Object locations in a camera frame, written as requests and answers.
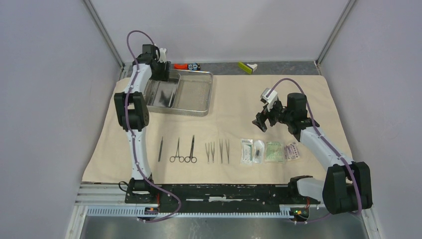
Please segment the clear plastic bag item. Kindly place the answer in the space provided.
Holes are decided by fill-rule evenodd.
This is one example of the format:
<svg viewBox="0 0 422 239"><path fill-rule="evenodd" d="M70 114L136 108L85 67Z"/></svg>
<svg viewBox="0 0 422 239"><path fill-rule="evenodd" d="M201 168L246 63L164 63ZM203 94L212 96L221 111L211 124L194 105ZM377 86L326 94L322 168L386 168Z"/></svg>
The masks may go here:
<svg viewBox="0 0 422 239"><path fill-rule="evenodd" d="M254 154L252 157L252 161L257 164L262 164L263 156L265 152L265 143L261 140L256 140L253 143L254 147Z"/></svg>

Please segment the steel hemostat clamp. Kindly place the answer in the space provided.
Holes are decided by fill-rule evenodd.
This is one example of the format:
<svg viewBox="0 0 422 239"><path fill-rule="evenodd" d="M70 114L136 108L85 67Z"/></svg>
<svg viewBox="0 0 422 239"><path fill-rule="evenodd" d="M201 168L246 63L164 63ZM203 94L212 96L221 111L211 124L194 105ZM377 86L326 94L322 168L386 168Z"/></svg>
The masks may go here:
<svg viewBox="0 0 422 239"><path fill-rule="evenodd" d="M185 158L180 155L180 139L178 139L178 142L177 142L176 153L175 153L175 155L170 156L169 161L170 162L179 161L181 163L185 162Z"/></svg>

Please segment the green white brush tool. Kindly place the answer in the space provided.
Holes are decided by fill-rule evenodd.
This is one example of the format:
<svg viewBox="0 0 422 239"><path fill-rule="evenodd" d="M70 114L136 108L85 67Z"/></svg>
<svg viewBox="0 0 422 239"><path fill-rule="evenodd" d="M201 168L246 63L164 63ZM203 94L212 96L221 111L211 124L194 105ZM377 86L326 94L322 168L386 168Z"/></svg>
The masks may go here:
<svg viewBox="0 0 422 239"><path fill-rule="evenodd" d="M238 62L238 67L247 74L253 74L257 70L258 65L257 64L244 63L244 62Z"/></svg>

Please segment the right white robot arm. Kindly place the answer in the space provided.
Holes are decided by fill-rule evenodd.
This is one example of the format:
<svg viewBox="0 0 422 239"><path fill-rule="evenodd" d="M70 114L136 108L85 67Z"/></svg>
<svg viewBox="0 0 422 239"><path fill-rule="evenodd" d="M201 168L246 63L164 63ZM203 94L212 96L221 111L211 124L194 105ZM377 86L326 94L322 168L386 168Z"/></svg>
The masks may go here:
<svg viewBox="0 0 422 239"><path fill-rule="evenodd" d="M373 206L370 168L365 162L356 162L333 145L307 109L303 93L289 93L284 106L276 91L268 88L260 96L263 110L257 113L253 124L267 130L276 123L285 124L295 139L304 145L326 171L323 181L312 176L296 176L288 183L287 195L291 202L300 203L306 197L325 205L330 214L360 212Z"/></svg>

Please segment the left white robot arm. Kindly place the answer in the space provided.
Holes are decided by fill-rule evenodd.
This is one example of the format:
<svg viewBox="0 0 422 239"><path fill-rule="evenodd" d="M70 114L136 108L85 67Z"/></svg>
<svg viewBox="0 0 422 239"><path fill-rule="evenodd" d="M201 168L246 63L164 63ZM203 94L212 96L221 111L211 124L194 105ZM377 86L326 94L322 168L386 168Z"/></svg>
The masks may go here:
<svg viewBox="0 0 422 239"><path fill-rule="evenodd" d="M131 155L132 171L125 191L126 203L150 203L156 198L157 188L153 187L147 159L146 128L150 117L143 93L149 80L168 80L170 63L165 57L165 48L144 44L141 54L134 59L127 86L113 97L117 120L126 133Z"/></svg>

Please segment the green printed gauze packet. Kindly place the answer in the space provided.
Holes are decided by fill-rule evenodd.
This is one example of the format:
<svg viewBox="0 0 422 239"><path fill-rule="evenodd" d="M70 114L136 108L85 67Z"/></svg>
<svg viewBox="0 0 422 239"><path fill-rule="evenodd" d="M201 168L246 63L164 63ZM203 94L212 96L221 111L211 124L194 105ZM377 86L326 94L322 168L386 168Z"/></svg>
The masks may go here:
<svg viewBox="0 0 422 239"><path fill-rule="evenodd" d="M265 162L283 163L285 158L285 146L279 141L269 141L266 143Z"/></svg>

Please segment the steel surgical forceps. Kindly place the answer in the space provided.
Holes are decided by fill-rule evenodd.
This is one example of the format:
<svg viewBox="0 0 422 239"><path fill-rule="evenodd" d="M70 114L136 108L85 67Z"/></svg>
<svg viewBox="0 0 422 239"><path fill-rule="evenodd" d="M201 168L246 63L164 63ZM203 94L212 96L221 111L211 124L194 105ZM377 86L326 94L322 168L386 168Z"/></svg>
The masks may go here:
<svg viewBox="0 0 422 239"><path fill-rule="evenodd" d="M205 143L208 164L215 162L215 142Z"/></svg>

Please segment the white pouch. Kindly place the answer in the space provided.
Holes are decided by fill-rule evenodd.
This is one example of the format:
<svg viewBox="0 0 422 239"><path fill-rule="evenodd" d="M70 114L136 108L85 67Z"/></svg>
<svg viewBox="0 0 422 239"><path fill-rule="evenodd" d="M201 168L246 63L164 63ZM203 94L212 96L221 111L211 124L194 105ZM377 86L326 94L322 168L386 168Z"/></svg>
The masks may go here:
<svg viewBox="0 0 422 239"><path fill-rule="evenodd" d="M241 143L241 159L240 162L246 165L253 164L253 140L252 139L245 139L242 138L240 140Z"/></svg>

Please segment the steel scalpel handle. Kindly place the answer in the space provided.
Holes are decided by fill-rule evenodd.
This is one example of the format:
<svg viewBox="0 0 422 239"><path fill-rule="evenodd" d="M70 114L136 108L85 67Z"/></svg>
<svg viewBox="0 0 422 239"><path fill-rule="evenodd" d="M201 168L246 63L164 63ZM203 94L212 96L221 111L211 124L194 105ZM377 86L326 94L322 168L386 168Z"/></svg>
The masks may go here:
<svg viewBox="0 0 422 239"><path fill-rule="evenodd" d="M159 154L158 154L157 162L160 162L161 161L163 143L164 143L164 137L162 136L161 137L161 141L160 141L160 148L159 148Z"/></svg>

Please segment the dark packet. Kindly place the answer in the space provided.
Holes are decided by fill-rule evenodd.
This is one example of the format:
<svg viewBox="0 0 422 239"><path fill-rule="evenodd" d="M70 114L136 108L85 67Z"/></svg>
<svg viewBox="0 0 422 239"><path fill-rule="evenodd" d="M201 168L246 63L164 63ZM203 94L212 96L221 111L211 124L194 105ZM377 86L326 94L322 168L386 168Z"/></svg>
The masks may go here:
<svg viewBox="0 0 422 239"><path fill-rule="evenodd" d="M291 142L285 145L285 160L287 162L289 161L295 161L300 158L300 152L298 149L298 144L296 142Z"/></svg>

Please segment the long steel tweezers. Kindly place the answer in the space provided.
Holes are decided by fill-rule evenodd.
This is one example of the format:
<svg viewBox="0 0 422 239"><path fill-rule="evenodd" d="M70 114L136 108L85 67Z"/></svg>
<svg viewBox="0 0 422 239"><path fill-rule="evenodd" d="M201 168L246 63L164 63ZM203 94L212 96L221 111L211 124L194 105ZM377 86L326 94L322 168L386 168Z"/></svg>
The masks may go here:
<svg viewBox="0 0 422 239"><path fill-rule="evenodd" d="M228 139L219 139L219 155L221 164L230 163L230 141Z"/></svg>

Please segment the wire mesh steel basket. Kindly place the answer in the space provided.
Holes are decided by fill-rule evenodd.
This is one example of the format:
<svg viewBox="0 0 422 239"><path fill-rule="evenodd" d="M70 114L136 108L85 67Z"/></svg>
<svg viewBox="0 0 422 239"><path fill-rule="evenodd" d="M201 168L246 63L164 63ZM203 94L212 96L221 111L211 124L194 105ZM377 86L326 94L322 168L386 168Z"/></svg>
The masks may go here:
<svg viewBox="0 0 422 239"><path fill-rule="evenodd" d="M213 74L207 71L172 70L181 75L172 107L147 106L148 110L160 114L206 116L211 104Z"/></svg>

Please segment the stainless steel tray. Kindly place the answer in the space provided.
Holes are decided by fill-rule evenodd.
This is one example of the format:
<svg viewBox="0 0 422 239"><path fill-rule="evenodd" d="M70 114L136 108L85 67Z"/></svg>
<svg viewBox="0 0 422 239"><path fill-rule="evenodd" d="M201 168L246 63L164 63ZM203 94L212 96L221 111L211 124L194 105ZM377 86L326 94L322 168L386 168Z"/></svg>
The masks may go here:
<svg viewBox="0 0 422 239"><path fill-rule="evenodd" d="M145 88L148 106L171 108L179 86L180 73L172 70L168 81L149 80Z"/></svg>

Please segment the steel surgical scissors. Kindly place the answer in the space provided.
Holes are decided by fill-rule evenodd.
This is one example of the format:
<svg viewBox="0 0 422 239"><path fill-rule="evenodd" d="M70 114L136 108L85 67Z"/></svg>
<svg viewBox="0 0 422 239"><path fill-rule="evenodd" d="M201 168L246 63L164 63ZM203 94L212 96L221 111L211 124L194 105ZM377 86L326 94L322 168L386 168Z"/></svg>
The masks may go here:
<svg viewBox="0 0 422 239"><path fill-rule="evenodd" d="M197 163L197 158L194 156L194 149L195 149L195 136L192 137L190 153L188 156L184 158L185 163Z"/></svg>

